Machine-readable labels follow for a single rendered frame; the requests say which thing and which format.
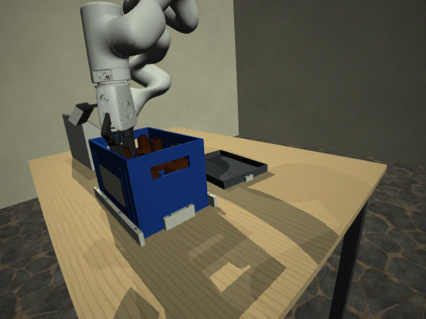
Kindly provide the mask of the dark blue crate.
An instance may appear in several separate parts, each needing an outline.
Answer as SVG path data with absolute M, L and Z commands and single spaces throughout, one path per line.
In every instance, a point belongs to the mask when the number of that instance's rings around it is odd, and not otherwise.
M 89 139 L 100 190 L 147 238 L 164 229 L 162 218 L 190 204 L 209 205 L 203 138 L 146 127 L 134 139 L 161 139 L 162 149 L 127 159 L 107 148 L 104 137 Z M 95 142 L 96 141 L 96 142 Z M 173 144 L 180 143 L 177 146 Z M 100 145 L 101 144 L 101 145 Z M 152 179 L 151 167 L 185 157 L 189 167 Z

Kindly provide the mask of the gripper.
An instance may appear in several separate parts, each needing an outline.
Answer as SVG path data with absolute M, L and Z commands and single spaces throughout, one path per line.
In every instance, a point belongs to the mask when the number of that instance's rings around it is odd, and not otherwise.
M 115 83 L 95 86 L 102 128 L 100 134 L 109 149 L 123 157 L 125 157 L 124 147 L 130 147 L 132 153 L 136 152 L 133 129 L 138 121 L 129 85 L 130 83 Z

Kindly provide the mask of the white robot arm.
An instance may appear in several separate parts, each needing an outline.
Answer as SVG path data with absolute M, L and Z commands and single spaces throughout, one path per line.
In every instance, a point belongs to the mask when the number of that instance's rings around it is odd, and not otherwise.
M 148 100 L 171 86 L 170 75 L 153 65 L 163 60 L 171 43 L 166 25 L 189 34 L 199 22 L 194 0 L 157 1 L 124 0 L 124 15 L 119 5 L 104 1 L 80 8 L 91 82 L 133 80 L 144 86 L 130 88 L 137 117 Z M 129 62 L 130 56 L 134 57 Z

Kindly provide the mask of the brown bottle with red base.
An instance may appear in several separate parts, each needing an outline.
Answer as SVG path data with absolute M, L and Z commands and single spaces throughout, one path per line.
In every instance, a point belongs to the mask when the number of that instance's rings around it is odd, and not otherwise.
M 151 140 L 151 150 L 153 151 L 158 151 L 162 149 L 162 142 L 161 139 L 153 139 Z M 163 163 L 161 165 L 158 166 L 154 166 L 152 167 L 152 169 L 155 169 L 156 171 L 161 171 L 161 170 L 165 170 L 165 166 L 167 165 L 168 162 Z

